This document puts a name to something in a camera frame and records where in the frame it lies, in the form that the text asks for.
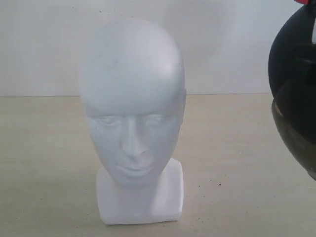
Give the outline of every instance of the beige surface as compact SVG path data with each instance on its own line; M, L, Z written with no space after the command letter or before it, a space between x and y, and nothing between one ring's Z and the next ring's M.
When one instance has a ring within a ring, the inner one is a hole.
M107 227L79 98L0 98L0 237L315 236L316 182L282 143L271 101L189 96L174 154L180 221Z

